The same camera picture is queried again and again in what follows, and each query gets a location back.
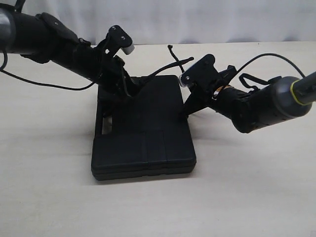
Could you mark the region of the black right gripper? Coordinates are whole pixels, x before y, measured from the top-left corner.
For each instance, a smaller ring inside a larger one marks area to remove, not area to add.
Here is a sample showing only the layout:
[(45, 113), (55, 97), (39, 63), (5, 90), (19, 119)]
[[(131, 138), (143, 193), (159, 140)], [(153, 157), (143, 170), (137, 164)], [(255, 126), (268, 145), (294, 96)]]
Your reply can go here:
[(207, 89), (204, 92), (197, 84), (189, 87), (190, 95), (185, 101), (179, 119), (185, 120), (189, 115), (205, 108), (205, 96), (207, 106), (215, 111), (231, 111), (232, 103), (237, 99), (237, 89), (229, 83), (236, 75), (235, 66), (228, 66), (218, 72), (214, 66), (206, 71)]

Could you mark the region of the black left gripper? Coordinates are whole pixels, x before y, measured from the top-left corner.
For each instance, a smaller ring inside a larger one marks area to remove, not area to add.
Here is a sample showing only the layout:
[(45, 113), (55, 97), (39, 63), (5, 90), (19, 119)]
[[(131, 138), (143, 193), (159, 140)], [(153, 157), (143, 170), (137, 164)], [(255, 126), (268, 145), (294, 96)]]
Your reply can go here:
[(126, 99), (135, 96), (135, 83), (125, 70), (125, 62), (117, 52), (119, 49), (111, 39), (100, 41), (95, 47), (101, 52), (101, 69), (95, 83), (110, 99)]

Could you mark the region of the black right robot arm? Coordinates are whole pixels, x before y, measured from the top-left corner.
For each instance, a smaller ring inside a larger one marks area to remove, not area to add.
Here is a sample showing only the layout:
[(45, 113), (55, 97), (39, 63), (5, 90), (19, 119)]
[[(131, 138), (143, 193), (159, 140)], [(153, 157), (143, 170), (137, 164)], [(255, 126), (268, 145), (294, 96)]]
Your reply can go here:
[(231, 65), (221, 72), (214, 67), (186, 70), (179, 77), (179, 83), (191, 93), (183, 113), (188, 116), (211, 108), (230, 119), (239, 132), (250, 133), (302, 117), (316, 100), (315, 73), (302, 79), (287, 76), (269, 81), (241, 74), (239, 80), (249, 92), (229, 84), (236, 74), (236, 68)]

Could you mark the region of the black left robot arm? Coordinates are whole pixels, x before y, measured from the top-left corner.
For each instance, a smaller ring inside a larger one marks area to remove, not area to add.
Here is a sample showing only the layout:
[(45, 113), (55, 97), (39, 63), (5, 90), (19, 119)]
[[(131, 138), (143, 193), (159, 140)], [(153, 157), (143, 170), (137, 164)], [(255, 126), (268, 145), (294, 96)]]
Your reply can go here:
[(52, 61), (119, 98), (139, 92), (116, 55), (120, 49), (125, 54), (133, 51), (131, 37), (119, 25), (111, 26), (93, 47), (48, 13), (31, 16), (1, 8), (0, 48), (39, 64)]

